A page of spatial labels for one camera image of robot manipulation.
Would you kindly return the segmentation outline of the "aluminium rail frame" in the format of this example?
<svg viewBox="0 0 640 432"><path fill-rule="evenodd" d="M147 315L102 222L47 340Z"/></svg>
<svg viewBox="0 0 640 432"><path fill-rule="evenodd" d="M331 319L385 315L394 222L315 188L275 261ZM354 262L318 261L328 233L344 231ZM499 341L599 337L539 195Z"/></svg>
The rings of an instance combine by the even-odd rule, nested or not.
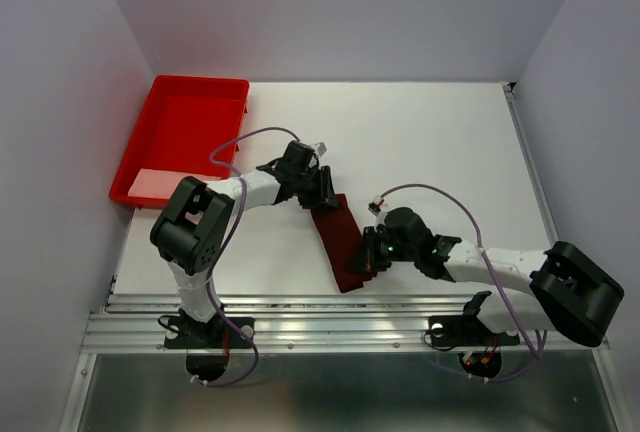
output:
<svg viewBox="0 0 640 432"><path fill-rule="evenodd" d="M255 83L236 158L278 156L290 132L328 147L324 162L360 225L389 192L437 233L491 247L543 249L556 231L514 96L504 83ZM544 359L503 349L481 384L422 339L436 315L475 292L399 265L340 294L309 214L289 202L247 213L216 270L232 317L255 320L260 359L232 354L238 385L191 382L157 319L173 313L169 269L149 242L155 213L134 214L104 308L87 323L64 431L629 431L607 347L551 334Z"/></svg>

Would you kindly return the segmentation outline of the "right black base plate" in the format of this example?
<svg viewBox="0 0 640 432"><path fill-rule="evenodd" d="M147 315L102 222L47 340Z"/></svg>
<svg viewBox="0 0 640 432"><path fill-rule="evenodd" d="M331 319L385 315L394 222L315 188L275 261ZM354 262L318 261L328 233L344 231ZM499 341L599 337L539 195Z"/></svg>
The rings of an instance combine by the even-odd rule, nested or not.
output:
<svg viewBox="0 0 640 432"><path fill-rule="evenodd" d="M517 346L518 335L491 332L475 316L432 316L425 331L427 342L436 349L458 347L485 348L493 346Z"/></svg>

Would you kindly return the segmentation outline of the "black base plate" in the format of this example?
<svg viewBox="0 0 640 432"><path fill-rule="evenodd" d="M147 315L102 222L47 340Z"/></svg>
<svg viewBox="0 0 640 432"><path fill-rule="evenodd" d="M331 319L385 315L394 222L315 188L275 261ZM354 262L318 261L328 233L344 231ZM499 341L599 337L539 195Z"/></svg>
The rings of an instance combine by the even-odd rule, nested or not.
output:
<svg viewBox="0 0 640 432"><path fill-rule="evenodd" d="M164 347L169 350L231 350L251 346L222 319L214 317L207 323L189 316L161 315L158 325L164 329Z"/></svg>
<svg viewBox="0 0 640 432"><path fill-rule="evenodd" d="M432 316L425 331L427 342L436 349L458 347L485 348L493 346L517 346L518 335L491 332L475 316Z"/></svg>

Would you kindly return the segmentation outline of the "dark red t shirt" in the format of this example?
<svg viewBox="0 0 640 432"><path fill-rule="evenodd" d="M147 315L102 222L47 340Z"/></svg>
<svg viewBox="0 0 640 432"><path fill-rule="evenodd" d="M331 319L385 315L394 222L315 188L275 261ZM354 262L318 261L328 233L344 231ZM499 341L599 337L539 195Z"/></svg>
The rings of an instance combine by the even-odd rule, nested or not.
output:
<svg viewBox="0 0 640 432"><path fill-rule="evenodd" d="M311 217L323 244L334 281L340 293L348 293L364 286L376 273L353 273L349 262L362 244L362 232L349 208L345 194L337 194L337 209L314 209Z"/></svg>

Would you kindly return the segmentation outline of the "red plastic tray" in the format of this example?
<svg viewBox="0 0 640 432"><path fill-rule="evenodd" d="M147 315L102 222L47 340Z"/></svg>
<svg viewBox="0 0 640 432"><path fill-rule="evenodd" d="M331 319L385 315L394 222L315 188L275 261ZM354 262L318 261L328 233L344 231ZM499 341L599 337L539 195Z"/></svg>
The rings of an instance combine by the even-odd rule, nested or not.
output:
<svg viewBox="0 0 640 432"><path fill-rule="evenodd" d="M159 209L182 177L226 179L210 154L239 136L249 82L245 79L157 76L141 108L109 191L135 208Z"/></svg>

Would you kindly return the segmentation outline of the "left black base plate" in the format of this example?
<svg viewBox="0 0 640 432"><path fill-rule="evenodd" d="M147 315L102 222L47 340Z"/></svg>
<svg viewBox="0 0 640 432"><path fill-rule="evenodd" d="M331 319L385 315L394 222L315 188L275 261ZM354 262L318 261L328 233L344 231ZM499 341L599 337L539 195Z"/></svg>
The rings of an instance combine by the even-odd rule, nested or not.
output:
<svg viewBox="0 0 640 432"><path fill-rule="evenodd" d="M189 316L161 315L158 325L164 329L164 347L169 350L231 350L251 346L222 319L214 317L207 323Z"/></svg>

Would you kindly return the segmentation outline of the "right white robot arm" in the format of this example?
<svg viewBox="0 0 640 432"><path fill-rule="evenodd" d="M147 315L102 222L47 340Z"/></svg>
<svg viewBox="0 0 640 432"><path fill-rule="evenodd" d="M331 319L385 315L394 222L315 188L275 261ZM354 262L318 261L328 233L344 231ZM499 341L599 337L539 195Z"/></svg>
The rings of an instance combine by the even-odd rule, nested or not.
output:
<svg viewBox="0 0 640 432"><path fill-rule="evenodd" d="M484 249L459 237L367 227L348 271L374 276L407 262L432 280L485 285L457 316L433 318L442 347L481 345L509 332L553 330L582 346L601 344L623 288L568 242L546 251Z"/></svg>

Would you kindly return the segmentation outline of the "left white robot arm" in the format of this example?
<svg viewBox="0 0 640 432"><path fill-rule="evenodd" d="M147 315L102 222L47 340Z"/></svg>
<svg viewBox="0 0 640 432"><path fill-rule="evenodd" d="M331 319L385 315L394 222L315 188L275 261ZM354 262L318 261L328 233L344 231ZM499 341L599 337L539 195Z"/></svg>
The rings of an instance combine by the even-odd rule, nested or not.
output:
<svg viewBox="0 0 640 432"><path fill-rule="evenodd" d="M165 328L210 346L230 326L213 292L213 268L228 246L244 212L296 198L307 210L337 210L328 166L302 168L276 160L251 172L206 183L182 179L150 233L150 242L171 268L181 300L179 315Z"/></svg>

